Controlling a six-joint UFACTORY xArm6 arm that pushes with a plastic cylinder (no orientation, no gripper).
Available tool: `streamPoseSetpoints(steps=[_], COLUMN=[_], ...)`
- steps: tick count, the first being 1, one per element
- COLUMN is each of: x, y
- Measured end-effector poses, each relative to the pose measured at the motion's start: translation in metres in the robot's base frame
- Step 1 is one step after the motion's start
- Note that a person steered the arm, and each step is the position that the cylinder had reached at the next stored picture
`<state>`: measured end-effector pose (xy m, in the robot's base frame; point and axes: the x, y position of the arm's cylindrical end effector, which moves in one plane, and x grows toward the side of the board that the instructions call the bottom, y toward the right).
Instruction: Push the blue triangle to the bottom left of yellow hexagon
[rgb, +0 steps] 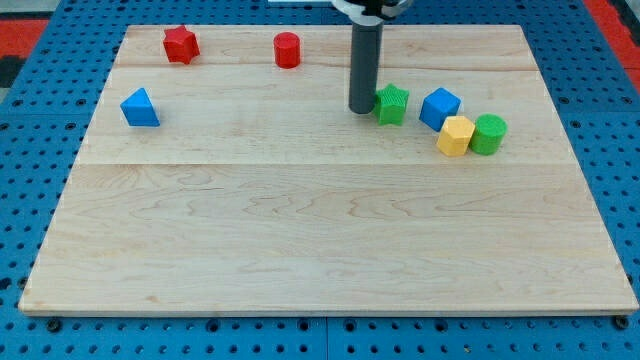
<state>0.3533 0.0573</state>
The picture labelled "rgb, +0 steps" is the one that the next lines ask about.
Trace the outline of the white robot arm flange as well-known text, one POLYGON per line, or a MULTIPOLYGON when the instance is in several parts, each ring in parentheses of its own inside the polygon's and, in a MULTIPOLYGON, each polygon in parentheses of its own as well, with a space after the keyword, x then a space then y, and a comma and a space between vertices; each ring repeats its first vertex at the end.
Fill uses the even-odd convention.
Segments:
POLYGON ((353 23, 363 26, 376 26, 385 21, 396 19, 407 9, 413 0, 331 0, 331 5, 346 15, 353 23))

